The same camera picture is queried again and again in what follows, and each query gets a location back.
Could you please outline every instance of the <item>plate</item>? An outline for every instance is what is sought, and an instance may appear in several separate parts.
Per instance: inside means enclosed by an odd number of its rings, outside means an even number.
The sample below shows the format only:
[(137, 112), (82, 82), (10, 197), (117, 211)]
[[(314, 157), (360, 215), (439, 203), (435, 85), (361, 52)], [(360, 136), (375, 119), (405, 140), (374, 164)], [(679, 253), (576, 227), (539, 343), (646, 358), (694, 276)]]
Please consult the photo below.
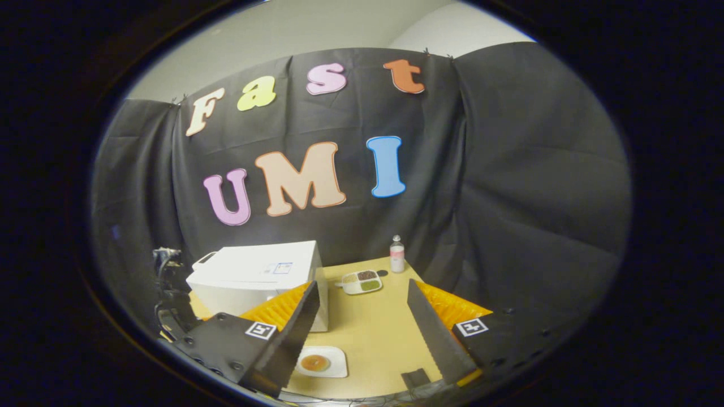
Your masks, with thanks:
[[(329, 367), (322, 372), (313, 372), (302, 367), (302, 359), (310, 355), (320, 355), (329, 360)], [(334, 346), (305, 346), (297, 359), (297, 372), (312, 377), (347, 377), (347, 358), (342, 349)]]

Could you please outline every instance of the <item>table surface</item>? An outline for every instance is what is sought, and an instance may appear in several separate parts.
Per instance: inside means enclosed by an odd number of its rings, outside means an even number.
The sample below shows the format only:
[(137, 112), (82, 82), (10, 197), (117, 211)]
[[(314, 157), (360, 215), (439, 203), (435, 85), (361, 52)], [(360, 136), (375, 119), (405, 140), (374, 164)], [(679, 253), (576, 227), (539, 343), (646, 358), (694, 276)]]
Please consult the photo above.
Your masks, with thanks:
[[(405, 263), (402, 273), (380, 277), (382, 289), (347, 295), (334, 284), (363, 270), (390, 270), (390, 258), (324, 267), (329, 282), (329, 331), (310, 332), (304, 346), (335, 346), (345, 352), (348, 376), (310, 377), (295, 371), (285, 392), (316, 398), (365, 398), (407, 390), (402, 373), (422, 368), (431, 382), (442, 379), (407, 304), (410, 278), (420, 280)], [(210, 316), (193, 292), (198, 317)]]

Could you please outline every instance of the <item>white wall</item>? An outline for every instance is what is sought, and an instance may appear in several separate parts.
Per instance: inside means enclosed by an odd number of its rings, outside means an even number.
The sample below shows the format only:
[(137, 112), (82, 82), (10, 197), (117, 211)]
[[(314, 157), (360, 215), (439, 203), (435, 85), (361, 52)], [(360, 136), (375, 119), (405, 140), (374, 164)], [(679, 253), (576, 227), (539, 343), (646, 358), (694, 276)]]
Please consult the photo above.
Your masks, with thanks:
[(269, 0), (235, 13), (167, 54), (130, 98), (170, 102), (247, 67), (322, 49), (374, 47), (460, 56), (530, 41), (453, 0)]
[(468, 4), (443, 6), (409, 27), (388, 48), (458, 57), (501, 43), (533, 41), (497, 17)]

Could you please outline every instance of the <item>plastic bottle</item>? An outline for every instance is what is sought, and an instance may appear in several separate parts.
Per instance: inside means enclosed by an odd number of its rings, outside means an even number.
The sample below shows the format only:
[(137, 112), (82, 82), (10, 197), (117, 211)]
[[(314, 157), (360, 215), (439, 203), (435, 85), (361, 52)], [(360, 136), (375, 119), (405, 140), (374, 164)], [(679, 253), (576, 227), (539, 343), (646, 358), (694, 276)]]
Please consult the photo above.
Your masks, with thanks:
[(390, 269), (393, 273), (405, 271), (405, 246), (400, 243), (399, 235), (395, 235), (392, 238), (392, 245), (390, 246)]

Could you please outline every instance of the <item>black fabric curtain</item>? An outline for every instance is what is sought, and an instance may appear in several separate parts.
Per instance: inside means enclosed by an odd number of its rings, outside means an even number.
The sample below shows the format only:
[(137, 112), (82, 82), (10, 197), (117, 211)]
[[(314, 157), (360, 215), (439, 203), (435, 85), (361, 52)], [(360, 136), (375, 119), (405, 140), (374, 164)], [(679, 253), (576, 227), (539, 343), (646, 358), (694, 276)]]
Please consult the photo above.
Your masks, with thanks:
[[(384, 64), (420, 68), (406, 93)], [(309, 71), (338, 63), (346, 85), (310, 94)], [(266, 106), (240, 111), (244, 87), (274, 78)], [(218, 89), (202, 131), (186, 136), (194, 102)], [(396, 136), (404, 192), (378, 198), (370, 138)], [(278, 151), (297, 171), (310, 146), (335, 143), (345, 201), (292, 205), (269, 216), (258, 157)], [(230, 226), (204, 181), (244, 169), (251, 215)], [(337, 49), (260, 64), (178, 105), (126, 100), (101, 145), (93, 177), (99, 271), (151, 332), (151, 251), (181, 248), (188, 264), (224, 246), (317, 240), (325, 266), (387, 256), (401, 235), (408, 262), (437, 287), (521, 320), (562, 325), (600, 300), (622, 256), (631, 186), (620, 136), (573, 72), (536, 43), (450, 59), (392, 49)]]

